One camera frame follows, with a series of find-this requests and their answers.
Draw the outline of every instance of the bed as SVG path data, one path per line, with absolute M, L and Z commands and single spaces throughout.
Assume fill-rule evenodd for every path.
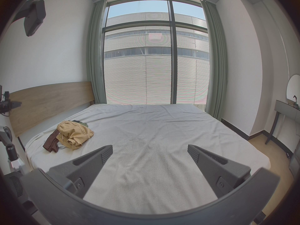
M 94 104 L 67 118 L 86 122 L 95 132 L 77 150 L 49 153 L 43 148 L 52 126 L 25 146 L 32 169 L 45 172 L 104 145 L 113 145 L 84 200 L 104 208 L 138 214 L 163 214 L 195 208 L 217 197 L 187 152 L 197 145 L 248 165 L 253 174 L 270 168 L 267 156 L 192 104 Z

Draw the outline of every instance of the window pane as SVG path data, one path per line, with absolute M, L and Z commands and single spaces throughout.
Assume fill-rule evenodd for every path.
M 176 103 L 206 104 L 209 82 L 209 43 L 207 34 L 187 28 L 177 32 Z
M 167 1 L 141 0 L 112 5 L 106 26 L 144 20 L 169 20 Z
M 173 2 L 175 21 L 194 24 L 207 28 L 202 7 L 183 3 Z
M 141 32 L 153 29 L 156 31 L 152 33 Z M 162 47 L 168 54 L 162 54 Z M 144 26 L 107 32 L 104 52 L 107 58 L 109 53 L 114 54 L 111 59 L 104 57 L 107 103 L 170 104 L 170 27 Z

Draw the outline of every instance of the table leg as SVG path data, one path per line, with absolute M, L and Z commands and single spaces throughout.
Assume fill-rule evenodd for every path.
M 278 121 L 278 118 L 279 118 L 279 114 L 280 114 L 280 112 L 276 112 L 276 116 L 275 116 L 275 119 L 274 119 L 274 122 L 273 122 L 272 129 L 271 129 L 271 131 L 270 131 L 270 134 L 269 134 L 269 136 L 268 136 L 268 138 L 267 138 L 265 144 L 267 144 L 267 143 L 271 140 L 271 137 L 272 137 L 272 135 L 273 135 L 273 132 L 274 132 L 274 130 L 275 130 L 275 127 L 276 127 L 276 124 L 277 124 L 277 121 Z

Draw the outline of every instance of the building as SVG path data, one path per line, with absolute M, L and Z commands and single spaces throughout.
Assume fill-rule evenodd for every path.
M 168 13 L 132 13 L 107 19 L 169 20 Z M 175 14 L 175 20 L 207 28 L 206 21 Z M 176 103 L 201 104 L 209 82 L 209 43 L 205 32 L 176 28 L 178 81 Z M 168 104 L 171 100 L 171 38 L 168 26 L 140 26 L 107 32 L 104 41 L 104 79 L 107 103 Z

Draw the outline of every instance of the black cylinder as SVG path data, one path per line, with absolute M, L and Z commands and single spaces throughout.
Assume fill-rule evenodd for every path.
M 18 159 L 17 150 L 16 150 L 16 148 L 13 144 L 8 144 L 6 146 L 6 152 L 7 152 L 7 155 L 8 155 L 8 159 L 10 161 L 14 161 L 14 160 Z

